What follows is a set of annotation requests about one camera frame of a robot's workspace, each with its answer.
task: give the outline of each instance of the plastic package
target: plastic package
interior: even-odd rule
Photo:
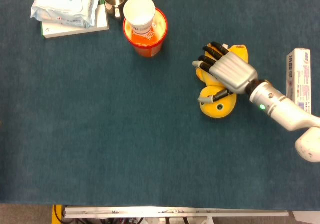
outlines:
[[[96,25],[99,0],[35,0],[31,18],[40,22],[89,28]]]

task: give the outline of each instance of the yellow rubber duck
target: yellow rubber duck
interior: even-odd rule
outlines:
[[[210,44],[208,44],[207,46],[214,49],[218,53],[221,53],[214,46],[211,46]],[[237,54],[245,62],[249,62],[249,54],[245,45],[233,45],[228,50],[229,52]],[[211,59],[214,59],[208,52],[205,52],[205,55]],[[200,93],[201,98],[213,96],[226,88],[216,78],[200,68],[197,68],[195,70],[195,73],[197,77],[206,84],[206,87]],[[214,103],[200,103],[199,105],[201,111],[208,117],[224,118],[233,111],[236,106],[236,102],[237,94],[234,93]]]

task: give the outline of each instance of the mug handle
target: mug handle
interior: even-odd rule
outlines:
[[[115,13],[115,18],[121,19],[120,10],[117,6],[114,8],[114,13]]]

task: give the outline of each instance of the red rim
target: red rim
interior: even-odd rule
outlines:
[[[129,37],[127,36],[126,31],[125,31],[126,19],[123,20],[122,29],[123,29],[124,36],[125,36],[125,38],[126,38],[133,46],[135,46],[135,47],[137,47],[137,48],[141,48],[141,49],[151,49],[151,48],[154,48],[154,47],[158,46],[160,43],[162,43],[162,42],[165,40],[165,38],[166,38],[166,36],[167,36],[167,33],[168,33],[168,20],[167,20],[166,15],[165,15],[160,9],[158,9],[157,7],[156,7],[155,9],[156,9],[158,12],[160,12],[160,14],[164,17],[164,20],[165,20],[165,32],[164,32],[163,37],[162,37],[158,42],[156,42],[156,43],[153,44],[153,45],[145,46],[145,45],[138,45],[138,44],[132,42],[132,41],[129,39]]]

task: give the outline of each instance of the robotic finger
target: robotic finger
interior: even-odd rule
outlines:
[[[214,103],[220,101],[222,98],[226,98],[229,95],[232,95],[233,92],[228,90],[227,88],[218,91],[215,95],[211,95],[208,97],[199,97],[198,102],[200,103]]]
[[[211,59],[210,57],[207,57],[206,55],[199,56],[198,61],[203,61],[209,64],[210,66],[213,66],[216,63],[215,60]]]
[[[221,52],[223,55],[226,55],[229,52],[226,48],[224,48],[223,45],[221,45],[218,42],[213,41],[210,44],[211,44],[211,46],[215,47],[219,52]]]
[[[212,67],[212,65],[210,65],[202,60],[195,60],[192,62],[192,65],[195,68],[200,68],[201,70],[204,70],[205,72],[210,74],[210,68]]]
[[[209,46],[204,46],[202,49],[203,49],[205,52],[208,52],[208,53],[209,53],[214,59],[216,59],[217,61],[219,61],[219,60],[222,58],[222,55],[221,55],[219,52],[213,50],[213,49],[210,48]]]

